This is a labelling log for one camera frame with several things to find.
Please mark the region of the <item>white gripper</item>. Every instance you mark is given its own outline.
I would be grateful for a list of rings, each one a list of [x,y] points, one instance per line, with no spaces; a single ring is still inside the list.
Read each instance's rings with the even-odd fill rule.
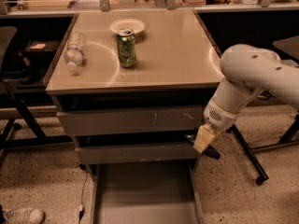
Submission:
[[[199,127],[193,147],[199,153],[203,153],[214,140],[216,134],[231,128],[237,118],[237,114],[223,110],[211,99],[204,110],[206,124]]]

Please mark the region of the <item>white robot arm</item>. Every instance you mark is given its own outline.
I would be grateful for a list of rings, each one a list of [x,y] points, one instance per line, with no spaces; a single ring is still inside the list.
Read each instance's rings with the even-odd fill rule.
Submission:
[[[263,91],[299,108],[299,67],[283,63],[272,50],[233,45],[220,58],[223,79],[204,110],[193,147],[202,153]]]

